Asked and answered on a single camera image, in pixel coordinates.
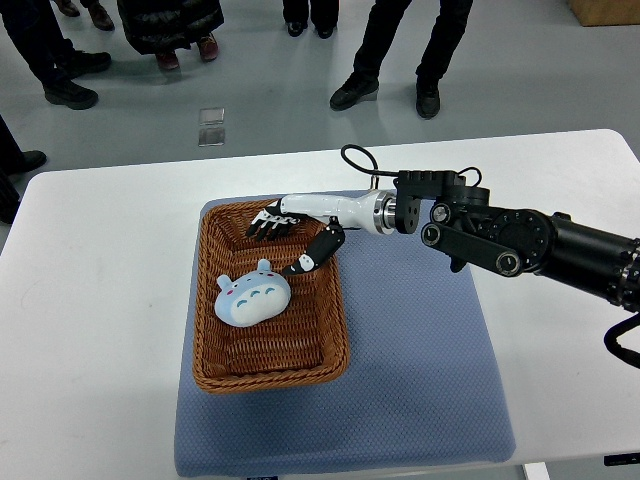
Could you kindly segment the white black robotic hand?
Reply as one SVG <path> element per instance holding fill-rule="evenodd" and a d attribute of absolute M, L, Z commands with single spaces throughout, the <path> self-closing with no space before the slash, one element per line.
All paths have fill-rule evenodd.
<path fill-rule="evenodd" d="M 290 194 L 264 207 L 251 221 L 248 237 L 275 240 L 304 220 L 325 224 L 304 253 L 285 267 L 286 276 L 305 274 L 320 268 L 345 242 L 347 229 L 364 229 L 372 234 L 390 234 L 395 229 L 395 196 L 372 190 L 352 198 L 324 194 Z"/>

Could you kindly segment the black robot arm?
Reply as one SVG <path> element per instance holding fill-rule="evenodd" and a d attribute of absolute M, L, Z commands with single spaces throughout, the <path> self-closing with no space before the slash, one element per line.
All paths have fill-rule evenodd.
<path fill-rule="evenodd" d="M 638 352 L 619 339 L 639 325 L 639 242 L 577 224 L 567 214 L 489 204 L 490 193 L 468 185 L 463 172 L 389 172 L 395 200 L 379 215 L 402 234 L 418 232 L 423 244 L 446 254 L 457 273 L 473 264 L 512 278 L 533 273 L 607 300 L 633 313 L 604 336 L 606 349 L 637 367 Z"/>

